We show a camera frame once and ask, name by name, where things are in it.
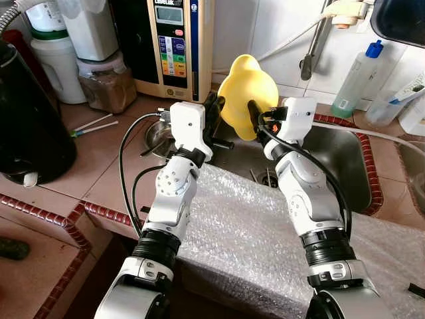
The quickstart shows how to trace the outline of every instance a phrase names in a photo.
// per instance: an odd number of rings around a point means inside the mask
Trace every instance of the yellow plastic funnel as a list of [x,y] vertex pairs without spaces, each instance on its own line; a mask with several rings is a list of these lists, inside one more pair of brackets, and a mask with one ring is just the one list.
[[240,138],[250,141],[256,138],[252,127],[248,102],[255,100],[261,112],[278,106],[279,93],[270,75],[261,70],[257,60],[249,54],[239,56],[232,64],[229,75],[221,84],[218,95],[226,98],[221,112],[222,119]]

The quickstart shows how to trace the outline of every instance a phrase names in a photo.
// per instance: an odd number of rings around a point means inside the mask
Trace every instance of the kitchen sink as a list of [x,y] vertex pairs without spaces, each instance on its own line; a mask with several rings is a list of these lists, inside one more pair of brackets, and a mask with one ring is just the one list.
[[[425,151],[424,142],[410,142]],[[420,210],[425,213],[425,159],[407,146],[400,145],[400,154],[406,168],[413,195]]]
[[[233,128],[221,122],[215,137],[234,143],[233,150],[215,148],[210,164],[258,183],[277,187],[274,167],[256,141],[241,140]],[[353,211],[361,212],[371,204],[371,190],[359,139],[351,132],[313,127],[304,139],[309,150],[337,178]]]

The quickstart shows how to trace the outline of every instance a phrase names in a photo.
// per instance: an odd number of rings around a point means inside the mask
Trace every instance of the brown countertop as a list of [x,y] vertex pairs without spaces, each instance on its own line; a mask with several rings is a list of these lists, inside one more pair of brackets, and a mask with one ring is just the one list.
[[[120,142],[126,130],[136,118],[142,114],[153,112],[157,108],[169,107],[172,103],[172,100],[145,95],[139,96],[136,102],[123,114],[114,116],[120,122],[117,126],[92,132],[75,140],[78,150],[77,160],[62,177],[52,183],[37,186],[30,190],[20,188],[4,177],[0,177],[0,193],[17,198],[20,201],[33,202],[33,204],[35,198],[37,198],[36,201],[40,202],[40,205],[48,206],[54,212],[64,211],[75,202],[82,200],[125,214],[126,210],[118,176],[117,156]],[[330,115],[329,106],[319,105],[317,113]],[[103,112],[93,110],[85,104],[62,106],[62,117],[69,130],[103,115]],[[358,111],[348,120],[354,122],[360,128],[372,129],[364,121],[364,112]],[[162,159],[154,155],[139,157],[139,154],[145,148],[144,133],[152,121],[156,121],[156,119],[153,118],[142,123],[132,134],[125,148],[124,169],[128,192],[130,192],[131,184],[137,173],[145,168],[164,163]],[[393,136],[404,134],[396,122],[383,130],[384,133]],[[379,138],[370,137],[370,141],[384,196],[383,205],[374,216],[425,230],[425,218],[419,213],[410,195],[408,181],[397,147],[393,142]],[[154,173],[147,175],[138,185],[138,207],[150,206],[153,201],[155,188],[152,176],[154,176]],[[109,230],[134,237],[132,230],[127,225],[117,226],[110,221],[110,218],[107,221],[101,217],[98,218],[98,222]]]

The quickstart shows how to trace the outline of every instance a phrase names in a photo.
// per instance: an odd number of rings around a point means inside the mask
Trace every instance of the bubble wrap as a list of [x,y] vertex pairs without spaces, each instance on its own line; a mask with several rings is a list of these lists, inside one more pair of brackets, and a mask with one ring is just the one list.
[[[189,290],[245,312],[305,317],[307,261],[278,189],[206,164],[191,211],[179,251]],[[351,245],[395,318],[425,318],[425,300],[406,290],[425,286],[424,232],[354,213]]]

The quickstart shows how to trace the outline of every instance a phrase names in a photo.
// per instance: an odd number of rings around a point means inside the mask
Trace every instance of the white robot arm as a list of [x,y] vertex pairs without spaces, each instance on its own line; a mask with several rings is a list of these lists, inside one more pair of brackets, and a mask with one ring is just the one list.
[[[255,108],[254,101],[248,108]],[[300,147],[311,129],[316,103],[285,101],[278,139]],[[204,143],[205,109],[188,102],[170,109],[177,153],[156,177],[156,196],[133,255],[128,257],[99,305],[95,319],[169,317],[167,293],[177,251],[186,232],[199,169],[213,155]],[[340,204],[317,165],[278,139],[258,132],[264,154],[276,160],[279,188],[305,249],[314,288],[307,319],[391,319],[392,315],[357,260],[345,232]]]

